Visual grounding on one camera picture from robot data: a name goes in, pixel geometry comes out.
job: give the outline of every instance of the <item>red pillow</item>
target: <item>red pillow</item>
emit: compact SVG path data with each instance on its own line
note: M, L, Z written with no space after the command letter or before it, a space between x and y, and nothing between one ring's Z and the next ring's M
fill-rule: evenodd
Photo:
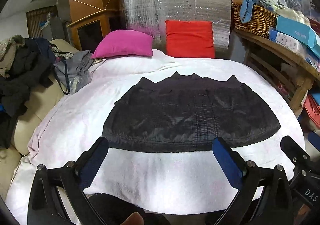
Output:
M166 20L167 55L215 58L212 22Z

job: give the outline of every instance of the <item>white blanket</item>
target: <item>white blanket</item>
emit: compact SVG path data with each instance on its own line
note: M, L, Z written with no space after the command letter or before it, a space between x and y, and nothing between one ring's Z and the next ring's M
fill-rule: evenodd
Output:
M268 82L237 62L172 58L159 50L154 50L152 59L107 59L95 70L91 83L63 97L35 130L28 145L30 163L56 168L78 159L101 135L114 102L142 77L159 82L176 71L218 81L235 75L263 98L277 116L280 130L263 142L234 150L260 167L274 168L281 164L288 178L293 177L293 164L281 151L280 140L289 135L304 149L302 130L287 103ZM27 201L19 201L28 199L32 175L19 173L32 174L27 168L30 169L30 164L19 167L6 199L21 224L26 224L28 206ZM211 151L141 153L110 148L92 185L84 192L108 193L153 212L194 214L227 208L237 190L230 186ZM261 190L257 190L255 198L260 193Z

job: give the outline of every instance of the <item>beige sofa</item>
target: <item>beige sofa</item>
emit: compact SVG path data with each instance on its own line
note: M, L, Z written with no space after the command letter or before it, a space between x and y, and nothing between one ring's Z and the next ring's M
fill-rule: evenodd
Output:
M51 43L61 51L72 53L78 51L62 39L53 40ZM11 146L8 149L0 149L0 195L4 200L21 156L29 154L27 144L35 128L64 95L53 75L49 78L53 82L49 88L39 85L31 90L30 99L25 103L28 110L18 118Z

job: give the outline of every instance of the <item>pink cushion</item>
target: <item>pink cushion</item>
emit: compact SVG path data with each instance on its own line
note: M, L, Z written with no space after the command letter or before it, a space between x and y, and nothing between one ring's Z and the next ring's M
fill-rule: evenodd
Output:
M129 54L152 56L152 40L152 36L138 31L116 30L106 35L91 58Z

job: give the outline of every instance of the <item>metal bolt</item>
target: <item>metal bolt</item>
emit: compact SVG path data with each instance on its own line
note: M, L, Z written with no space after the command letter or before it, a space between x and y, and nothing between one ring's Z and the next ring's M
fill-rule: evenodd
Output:
M39 164L39 165L37 166L37 170L38 170L38 171L41 171L43 168L44 168L44 165L43 165L43 164Z
M69 161L66 164L67 167L73 167L74 165L75 165L75 161Z
M279 171L283 171L283 167L282 167L282 165L277 165L277 169L279 170Z
M247 162L247 165L248 165L249 167L254 167L256 164L254 163L254 161L248 161L248 162Z

